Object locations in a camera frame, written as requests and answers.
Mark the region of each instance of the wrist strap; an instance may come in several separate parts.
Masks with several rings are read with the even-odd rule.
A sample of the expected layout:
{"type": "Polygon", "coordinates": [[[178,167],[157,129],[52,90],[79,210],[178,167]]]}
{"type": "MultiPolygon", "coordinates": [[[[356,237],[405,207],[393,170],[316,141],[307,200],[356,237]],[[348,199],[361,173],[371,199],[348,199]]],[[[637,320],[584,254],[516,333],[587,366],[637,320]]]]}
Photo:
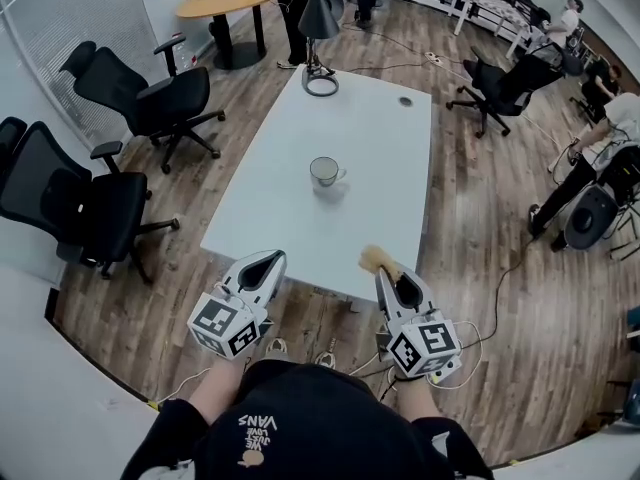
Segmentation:
{"type": "Polygon", "coordinates": [[[411,377],[410,379],[406,378],[406,377],[398,377],[397,375],[394,375],[396,382],[413,382],[414,380],[420,380],[420,379],[424,379],[424,375],[421,377],[411,377]]]}

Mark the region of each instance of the lamp base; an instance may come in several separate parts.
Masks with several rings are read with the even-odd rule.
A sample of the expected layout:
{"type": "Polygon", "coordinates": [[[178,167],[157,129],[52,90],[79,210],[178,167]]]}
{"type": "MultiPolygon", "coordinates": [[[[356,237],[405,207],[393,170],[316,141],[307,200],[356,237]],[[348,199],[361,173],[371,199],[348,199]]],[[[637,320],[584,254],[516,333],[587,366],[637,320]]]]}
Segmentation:
{"type": "Polygon", "coordinates": [[[328,73],[328,72],[323,73],[322,68],[320,67],[316,67],[316,68],[307,67],[302,72],[302,88],[308,94],[311,94],[311,96],[324,98],[327,96],[332,96],[333,94],[337,93],[338,89],[340,88],[340,84],[338,83],[338,80],[336,79],[334,74],[328,73]],[[311,89],[310,84],[316,80],[326,80],[328,82],[331,82],[333,86],[328,91],[323,91],[323,92],[314,91],[313,89],[311,89]]]}

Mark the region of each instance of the wooden floor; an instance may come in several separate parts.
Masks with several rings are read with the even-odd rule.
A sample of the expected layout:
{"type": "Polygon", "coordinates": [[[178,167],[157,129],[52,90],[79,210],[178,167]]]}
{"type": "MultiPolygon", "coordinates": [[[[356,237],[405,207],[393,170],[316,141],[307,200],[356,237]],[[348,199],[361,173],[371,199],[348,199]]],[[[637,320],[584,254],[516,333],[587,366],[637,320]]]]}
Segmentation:
{"type": "MultiPolygon", "coordinates": [[[[345,21],[352,21],[353,10],[349,5],[345,21]]],[[[188,334],[186,320],[201,292],[212,289],[229,263],[202,251],[200,241],[244,152],[291,76],[275,67],[277,59],[288,55],[280,11],[267,4],[263,17],[267,58],[231,73],[211,69],[210,108],[224,107],[228,119],[204,125],[201,132],[219,133],[222,158],[212,161],[199,147],[185,143],[174,156],[173,172],[164,176],[161,152],[136,138],[121,162],[149,177],[154,197],[147,205],[147,221],[173,215],[181,219],[180,231],[146,235],[139,242],[155,284],[142,284],[128,262],[116,267],[109,282],[98,272],[75,267],[64,279],[56,313],[64,331],[99,364],[151,399],[170,393],[212,360],[188,334]]],[[[414,49],[462,60],[472,58],[471,46],[477,45],[508,67],[508,43],[470,24],[455,38],[454,21],[425,7],[385,0],[375,21],[373,31],[414,49]]],[[[234,27],[234,41],[252,34],[248,15],[234,27]]],[[[341,70],[424,60],[384,38],[351,30],[323,43],[321,58],[341,70]]],[[[203,64],[211,68],[210,58],[203,64]]],[[[460,64],[444,64],[464,73],[460,64]]],[[[486,335],[494,325],[500,274],[518,261],[528,239],[527,208],[544,200],[553,187],[545,167],[560,149],[542,130],[564,146],[570,131],[583,125],[568,102],[576,81],[561,80],[534,95],[526,116],[542,130],[524,117],[512,118],[508,138],[490,122],[489,133],[478,140],[473,135],[477,112],[444,109],[448,99],[458,96],[455,88],[461,80],[453,74],[432,65],[360,72],[433,95],[431,188],[417,270],[439,307],[454,320],[477,323],[486,335]]],[[[522,267],[505,280],[498,332],[485,343],[472,380],[457,391],[436,393],[444,414],[462,424],[491,464],[570,442],[584,418],[608,397],[606,380],[631,375],[624,312],[637,305],[637,262],[611,262],[604,245],[589,253],[553,254],[548,244],[549,238],[534,243],[522,267]]],[[[374,352],[380,315],[369,304],[287,282],[269,311],[276,321],[271,335],[284,337],[296,360],[312,360],[331,338],[337,340],[342,371],[354,369],[374,352]]],[[[464,342],[474,339],[472,329],[459,327],[464,342]]],[[[479,354],[477,346],[464,352],[464,368],[449,385],[469,375],[479,354]]],[[[363,373],[380,367],[376,361],[363,373]]],[[[387,385],[382,374],[366,381],[377,393],[387,385]]],[[[193,387],[188,384],[184,393],[193,387]]],[[[393,395],[389,400],[394,402],[393,395]]]]}

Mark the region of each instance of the table leg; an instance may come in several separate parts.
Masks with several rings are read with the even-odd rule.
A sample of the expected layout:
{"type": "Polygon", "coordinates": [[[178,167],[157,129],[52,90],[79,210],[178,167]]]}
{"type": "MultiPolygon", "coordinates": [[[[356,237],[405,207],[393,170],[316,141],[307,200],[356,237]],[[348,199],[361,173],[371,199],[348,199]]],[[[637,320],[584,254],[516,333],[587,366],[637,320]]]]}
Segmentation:
{"type": "Polygon", "coordinates": [[[496,28],[496,31],[493,33],[494,36],[498,37],[498,32],[500,32],[500,29],[502,28],[503,23],[504,23],[504,18],[501,18],[500,23],[498,23],[498,27],[496,28]]]}
{"type": "Polygon", "coordinates": [[[458,0],[451,0],[451,6],[449,7],[449,17],[451,17],[451,15],[453,14],[453,11],[456,8],[456,3],[458,2],[458,0]]]}
{"type": "Polygon", "coordinates": [[[510,59],[511,56],[513,55],[513,52],[516,50],[516,46],[518,46],[520,44],[520,39],[522,39],[522,36],[524,35],[524,27],[522,27],[519,31],[518,31],[518,35],[516,36],[516,38],[513,40],[513,43],[511,43],[511,47],[509,48],[509,51],[506,54],[507,59],[510,59]]]}
{"type": "Polygon", "coordinates": [[[233,68],[233,43],[229,34],[229,22],[225,14],[213,17],[213,23],[209,24],[209,32],[216,40],[218,50],[222,58],[224,69],[233,68]]]}
{"type": "Polygon", "coordinates": [[[267,47],[264,45],[264,33],[262,32],[262,14],[260,6],[253,7],[253,24],[256,29],[256,44],[258,45],[258,53],[264,57],[267,54],[267,47]]]}
{"type": "Polygon", "coordinates": [[[460,30],[462,29],[462,24],[464,23],[464,19],[467,17],[469,13],[469,8],[471,7],[471,2],[466,1],[464,3],[464,7],[462,8],[462,13],[460,13],[460,18],[458,18],[458,24],[456,25],[456,29],[453,31],[453,35],[457,36],[460,34],[460,30]]]}

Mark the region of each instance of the desk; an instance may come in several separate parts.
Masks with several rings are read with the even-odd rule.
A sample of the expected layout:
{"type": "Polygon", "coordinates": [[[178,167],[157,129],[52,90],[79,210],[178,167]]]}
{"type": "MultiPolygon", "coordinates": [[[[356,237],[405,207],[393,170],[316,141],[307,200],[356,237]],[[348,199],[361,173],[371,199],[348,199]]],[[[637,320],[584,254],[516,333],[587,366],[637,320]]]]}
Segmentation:
{"type": "Polygon", "coordinates": [[[415,268],[431,148],[431,96],[338,71],[340,90],[307,94],[298,67],[256,133],[201,247],[238,259],[287,253],[290,278],[370,301],[373,276],[358,266],[367,244],[415,268]],[[412,106],[403,106],[407,97],[412,106]],[[316,195],[309,164],[330,156],[346,177],[316,195]]]}
{"type": "MultiPolygon", "coordinates": [[[[453,14],[457,1],[458,0],[451,0],[451,6],[449,7],[449,13],[448,13],[449,16],[453,14]]],[[[510,21],[511,23],[513,23],[518,27],[518,33],[515,39],[513,40],[511,47],[509,48],[509,50],[505,55],[507,59],[510,59],[511,56],[513,55],[513,52],[516,49],[516,46],[518,46],[518,44],[520,43],[520,40],[522,39],[525,32],[527,31],[529,22],[524,18],[524,16],[522,16],[522,14],[520,14],[520,11],[518,11],[511,4],[508,4],[503,0],[464,0],[464,8],[460,13],[460,17],[458,18],[458,23],[454,31],[454,34],[456,36],[460,34],[460,30],[462,29],[464,20],[468,17],[469,10],[471,9],[471,6],[473,4],[476,4],[480,7],[484,7],[485,9],[488,9],[489,11],[493,12],[494,14],[498,15],[498,17],[500,17],[500,23],[496,27],[496,30],[493,34],[494,36],[498,35],[498,33],[500,32],[500,29],[502,28],[502,24],[504,23],[505,20],[510,21]]]]}
{"type": "Polygon", "coordinates": [[[241,69],[259,62],[267,54],[262,32],[262,15],[260,4],[269,0],[186,0],[176,15],[180,18],[213,17],[209,32],[215,38],[220,50],[213,64],[220,69],[241,69]],[[256,29],[255,43],[232,44],[229,35],[229,23],[226,14],[253,8],[253,22],[256,29]]]}

